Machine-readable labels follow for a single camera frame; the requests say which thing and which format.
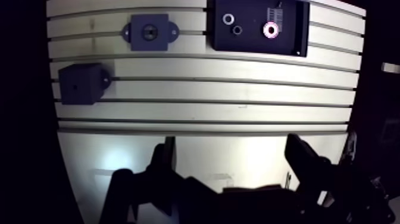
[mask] black square block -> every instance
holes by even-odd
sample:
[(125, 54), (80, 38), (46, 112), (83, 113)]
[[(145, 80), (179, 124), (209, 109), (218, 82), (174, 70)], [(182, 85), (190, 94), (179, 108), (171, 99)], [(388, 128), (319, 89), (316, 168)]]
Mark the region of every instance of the black square block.
[(73, 64), (58, 71), (62, 104), (92, 105), (104, 94), (111, 78), (100, 63)]

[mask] slatwall panel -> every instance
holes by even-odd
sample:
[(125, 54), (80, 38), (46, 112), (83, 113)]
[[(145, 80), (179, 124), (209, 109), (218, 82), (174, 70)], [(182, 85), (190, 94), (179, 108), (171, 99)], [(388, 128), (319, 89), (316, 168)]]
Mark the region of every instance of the slatwall panel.
[[(59, 139), (85, 223), (97, 223), (113, 170), (142, 171), (165, 135), (178, 172), (224, 186), (298, 185), (283, 156), (302, 135), (339, 161), (361, 53), (365, 10), (312, 0), (305, 58), (215, 51), (206, 0), (50, 0), (49, 57)], [(166, 52), (133, 52), (119, 36), (132, 14), (167, 13), (182, 33)], [(58, 70), (102, 63), (113, 83), (94, 105), (62, 105)], [(142, 206), (142, 223), (167, 223)]]
[[(72, 189), (86, 223), (98, 223), (113, 170), (129, 168), (142, 172), (163, 136), (58, 134)], [(319, 155), (337, 163), (346, 134), (301, 136)], [(190, 137), (176, 139), (176, 171), (194, 176), (221, 192), (223, 187), (255, 188), (286, 182), (291, 169), (284, 158), (285, 136), (275, 137)], [(290, 188), (295, 189), (295, 176)], [(156, 216), (156, 220), (147, 220)], [(165, 223), (152, 206), (141, 206), (139, 223)]]
[[(362, 9), (311, 1), (308, 55), (291, 57), (213, 50), (204, 35), (205, 1), (47, 4), (52, 87), (61, 127), (346, 130), (364, 43)], [(119, 32), (130, 15), (140, 13), (168, 13), (182, 35), (166, 52), (131, 51)], [(103, 63), (114, 79), (100, 102), (61, 105), (58, 70), (92, 62)]]

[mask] hole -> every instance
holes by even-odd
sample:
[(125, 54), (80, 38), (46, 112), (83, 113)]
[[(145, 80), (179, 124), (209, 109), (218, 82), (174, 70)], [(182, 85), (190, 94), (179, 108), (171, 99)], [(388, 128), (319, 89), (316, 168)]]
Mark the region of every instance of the hole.
[(233, 27), (232, 32), (236, 35), (240, 35), (243, 32), (243, 29), (240, 26), (235, 26)]

